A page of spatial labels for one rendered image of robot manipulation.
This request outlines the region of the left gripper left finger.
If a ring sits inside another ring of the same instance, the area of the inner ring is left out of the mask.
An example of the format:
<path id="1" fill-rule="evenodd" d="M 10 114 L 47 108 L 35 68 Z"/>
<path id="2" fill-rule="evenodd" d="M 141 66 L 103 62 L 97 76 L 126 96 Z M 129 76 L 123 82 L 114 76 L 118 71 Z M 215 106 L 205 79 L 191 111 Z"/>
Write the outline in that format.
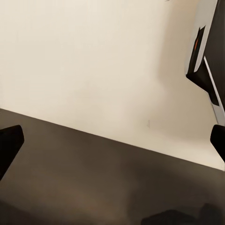
<path id="1" fill-rule="evenodd" d="M 21 125 L 0 130 L 0 180 L 24 143 Z"/>

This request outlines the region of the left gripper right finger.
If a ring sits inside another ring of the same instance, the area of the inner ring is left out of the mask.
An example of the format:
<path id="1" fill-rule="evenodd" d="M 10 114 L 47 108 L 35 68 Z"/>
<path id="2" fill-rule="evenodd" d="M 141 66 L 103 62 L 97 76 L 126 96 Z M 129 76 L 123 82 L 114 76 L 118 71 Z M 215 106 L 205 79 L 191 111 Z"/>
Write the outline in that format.
<path id="1" fill-rule="evenodd" d="M 225 161 L 225 127 L 221 125 L 214 125 L 211 136 L 210 142 L 217 150 L 218 154 L 221 158 Z"/>

